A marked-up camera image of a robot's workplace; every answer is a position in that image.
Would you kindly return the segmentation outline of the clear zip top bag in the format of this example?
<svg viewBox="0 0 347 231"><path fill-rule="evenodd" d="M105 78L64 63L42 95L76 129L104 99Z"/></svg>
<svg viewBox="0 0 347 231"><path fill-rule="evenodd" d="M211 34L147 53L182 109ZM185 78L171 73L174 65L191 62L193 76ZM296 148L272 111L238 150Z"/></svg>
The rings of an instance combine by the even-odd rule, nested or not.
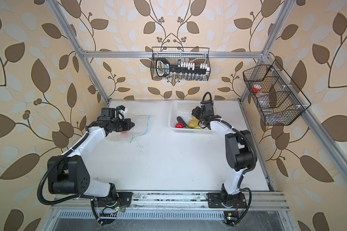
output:
<svg viewBox="0 0 347 231"><path fill-rule="evenodd" d="M148 133L150 119L151 116L149 115L132 116L131 120L135 123L135 126L131 130L127 131L127 136L121 135L120 132L114 132L111 134L112 140L132 143Z"/></svg>

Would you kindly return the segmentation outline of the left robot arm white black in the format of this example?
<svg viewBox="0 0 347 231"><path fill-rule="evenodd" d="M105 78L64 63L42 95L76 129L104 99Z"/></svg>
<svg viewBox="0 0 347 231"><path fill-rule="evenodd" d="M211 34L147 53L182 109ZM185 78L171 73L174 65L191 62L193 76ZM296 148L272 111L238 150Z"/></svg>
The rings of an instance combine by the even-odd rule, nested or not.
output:
<svg viewBox="0 0 347 231"><path fill-rule="evenodd" d="M75 145L48 160L47 171L37 189L38 201L43 205L56 205L76 198L88 199L93 216L100 225L106 224L102 219L105 209L119 212L130 206L132 192L117 192L115 184L92 179L84 161L109 133L129 131L134 125L127 118L95 121L85 127L86 133ZM98 213L96 207L103 211Z"/></svg>

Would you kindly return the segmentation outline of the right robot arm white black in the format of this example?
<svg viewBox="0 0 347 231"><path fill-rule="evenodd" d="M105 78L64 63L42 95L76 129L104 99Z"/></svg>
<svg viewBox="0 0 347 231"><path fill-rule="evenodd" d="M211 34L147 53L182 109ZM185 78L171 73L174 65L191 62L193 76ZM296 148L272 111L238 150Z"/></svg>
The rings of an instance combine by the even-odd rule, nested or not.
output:
<svg viewBox="0 0 347 231"><path fill-rule="evenodd" d="M254 170L257 163L257 154L252 145L252 135L248 130L239 131L221 116L215 115L213 100L202 99L200 107L192 111L192 115L199 122L212 131L217 132L225 139L225 153L227 163L235 170L224 184L220 192L211 192L206 195L209 208L233 209L232 214L224 215L224 223L235 227L247 214L251 202L250 188L241 188L241 183L247 172Z"/></svg>

